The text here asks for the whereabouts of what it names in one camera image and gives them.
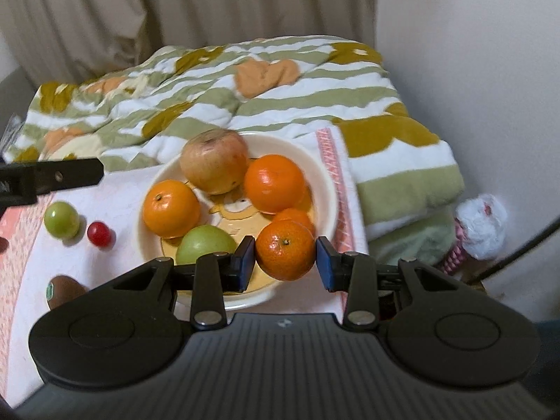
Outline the green apple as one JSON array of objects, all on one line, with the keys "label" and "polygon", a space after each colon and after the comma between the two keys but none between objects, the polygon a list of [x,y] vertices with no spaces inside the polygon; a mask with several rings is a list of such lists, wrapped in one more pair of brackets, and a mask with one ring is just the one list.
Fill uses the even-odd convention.
[{"label": "green apple", "polygon": [[78,234],[81,219],[71,204],[57,201],[51,203],[45,210],[44,226],[52,237],[59,240],[70,240]]},{"label": "green apple", "polygon": [[194,264],[196,260],[214,252],[233,253],[236,241],[225,230],[217,226],[202,225],[194,227],[181,240],[176,251],[178,265]]}]

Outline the small mandarin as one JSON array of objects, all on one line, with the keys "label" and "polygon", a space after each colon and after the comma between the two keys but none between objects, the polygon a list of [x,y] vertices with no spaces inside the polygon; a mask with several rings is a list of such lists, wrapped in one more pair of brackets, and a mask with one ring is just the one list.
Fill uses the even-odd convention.
[{"label": "small mandarin", "polygon": [[315,234],[315,226],[308,214],[304,210],[288,208],[280,211],[272,218],[273,222],[293,221],[304,226],[311,234]]},{"label": "small mandarin", "polygon": [[260,231],[255,242],[256,262],[270,277],[281,282],[305,276],[315,263],[315,239],[302,224],[283,220]]}]

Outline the large orange back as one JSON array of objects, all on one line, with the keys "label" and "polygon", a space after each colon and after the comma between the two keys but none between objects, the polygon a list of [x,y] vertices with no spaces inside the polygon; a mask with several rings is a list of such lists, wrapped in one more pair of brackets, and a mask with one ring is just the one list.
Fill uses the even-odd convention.
[{"label": "large orange back", "polygon": [[160,238],[174,239],[184,236],[200,222],[201,206],[187,184],[167,179],[148,191],[141,215],[148,230]]}]

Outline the large orange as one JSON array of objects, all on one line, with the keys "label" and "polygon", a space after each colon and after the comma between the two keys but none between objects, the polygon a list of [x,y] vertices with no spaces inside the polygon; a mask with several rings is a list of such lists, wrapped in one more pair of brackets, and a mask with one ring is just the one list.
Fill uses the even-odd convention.
[{"label": "large orange", "polygon": [[263,155],[253,160],[243,184],[246,198],[263,214],[278,214],[298,206],[306,189],[302,170],[284,155]]},{"label": "large orange", "polygon": [[148,191],[141,215],[148,230],[160,238],[174,239],[184,236],[200,222],[201,206],[187,184],[167,179]]}]

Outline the red cherry tomato back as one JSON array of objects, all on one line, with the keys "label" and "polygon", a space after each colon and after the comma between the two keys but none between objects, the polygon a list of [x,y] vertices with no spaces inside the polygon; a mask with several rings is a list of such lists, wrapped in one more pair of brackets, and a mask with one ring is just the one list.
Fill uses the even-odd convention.
[{"label": "red cherry tomato back", "polygon": [[107,247],[112,242],[111,229],[101,221],[92,222],[86,232],[89,242],[97,247]]}]

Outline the red cherry tomato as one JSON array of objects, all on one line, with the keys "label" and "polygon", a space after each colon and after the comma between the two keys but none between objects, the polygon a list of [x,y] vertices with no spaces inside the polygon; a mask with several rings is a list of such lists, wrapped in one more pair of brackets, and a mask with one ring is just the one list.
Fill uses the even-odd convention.
[{"label": "red cherry tomato", "polygon": [[8,240],[0,237],[0,253],[4,253],[8,249]]},{"label": "red cherry tomato", "polygon": [[97,247],[107,247],[112,242],[111,229],[101,221],[92,222],[86,232],[89,242]]}]

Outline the large orange front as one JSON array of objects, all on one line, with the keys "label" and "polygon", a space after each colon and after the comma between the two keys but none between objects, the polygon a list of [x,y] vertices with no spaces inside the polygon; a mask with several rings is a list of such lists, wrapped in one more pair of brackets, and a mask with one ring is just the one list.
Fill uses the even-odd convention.
[{"label": "large orange front", "polygon": [[263,155],[253,160],[243,184],[246,198],[263,214],[278,214],[298,206],[306,189],[302,170],[284,155]]}]

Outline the large red-yellow apple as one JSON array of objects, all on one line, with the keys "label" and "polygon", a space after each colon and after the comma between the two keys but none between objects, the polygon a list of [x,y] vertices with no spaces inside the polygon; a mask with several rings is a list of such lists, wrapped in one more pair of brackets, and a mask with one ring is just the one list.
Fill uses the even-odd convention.
[{"label": "large red-yellow apple", "polygon": [[212,129],[190,139],[180,154],[180,170],[196,188],[209,195],[227,194],[244,180],[249,150],[238,132]]}]

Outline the brown kiwi with sticker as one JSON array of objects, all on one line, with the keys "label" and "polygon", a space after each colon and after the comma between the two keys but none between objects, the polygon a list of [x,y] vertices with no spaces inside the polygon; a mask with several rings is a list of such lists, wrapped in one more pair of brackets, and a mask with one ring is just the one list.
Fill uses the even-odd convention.
[{"label": "brown kiwi with sticker", "polygon": [[87,292],[88,289],[73,278],[67,275],[57,275],[49,281],[45,296],[48,308],[52,310],[81,297]]}]

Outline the red cherry tomato front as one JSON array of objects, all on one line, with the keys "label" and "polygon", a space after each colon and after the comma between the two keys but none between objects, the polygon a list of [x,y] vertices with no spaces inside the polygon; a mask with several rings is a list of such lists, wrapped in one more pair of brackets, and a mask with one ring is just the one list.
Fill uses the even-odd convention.
[{"label": "red cherry tomato front", "polygon": [[8,249],[8,240],[0,237],[0,253],[4,253]]}]

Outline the grey sofa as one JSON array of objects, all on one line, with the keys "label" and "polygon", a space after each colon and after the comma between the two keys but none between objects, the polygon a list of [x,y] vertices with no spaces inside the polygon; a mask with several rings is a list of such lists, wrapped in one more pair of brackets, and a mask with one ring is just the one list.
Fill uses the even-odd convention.
[{"label": "grey sofa", "polygon": [[22,67],[15,69],[0,85],[0,130],[4,133],[12,116],[25,119],[36,87]]}]

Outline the green striped floral duvet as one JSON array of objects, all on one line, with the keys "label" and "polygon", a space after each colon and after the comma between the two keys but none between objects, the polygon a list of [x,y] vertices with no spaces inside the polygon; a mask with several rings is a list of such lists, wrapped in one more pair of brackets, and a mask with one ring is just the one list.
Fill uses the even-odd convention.
[{"label": "green striped floral duvet", "polygon": [[81,84],[42,84],[3,155],[97,156],[128,171],[164,164],[216,128],[305,145],[324,129],[341,137],[380,262],[437,264],[456,241],[451,207],[464,180],[450,146],[408,114],[376,50],[335,36],[165,47]]}]

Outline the white plastic bag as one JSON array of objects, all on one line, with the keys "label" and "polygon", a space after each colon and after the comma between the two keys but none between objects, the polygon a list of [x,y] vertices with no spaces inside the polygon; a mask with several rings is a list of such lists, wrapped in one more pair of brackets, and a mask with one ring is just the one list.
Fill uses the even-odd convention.
[{"label": "white plastic bag", "polygon": [[442,271],[454,275],[468,259],[495,259],[505,242],[507,220],[504,206],[492,194],[460,203],[455,211],[456,243],[443,260]]}]

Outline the beige curtains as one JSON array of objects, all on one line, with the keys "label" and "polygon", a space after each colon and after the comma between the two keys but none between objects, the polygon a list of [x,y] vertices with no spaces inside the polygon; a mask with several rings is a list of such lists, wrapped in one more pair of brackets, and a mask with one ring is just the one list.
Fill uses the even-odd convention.
[{"label": "beige curtains", "polygon": [[1,0],[1,31],[35,84],[79,83],[164,46],[329,34],[372,44],[376,0]]}]

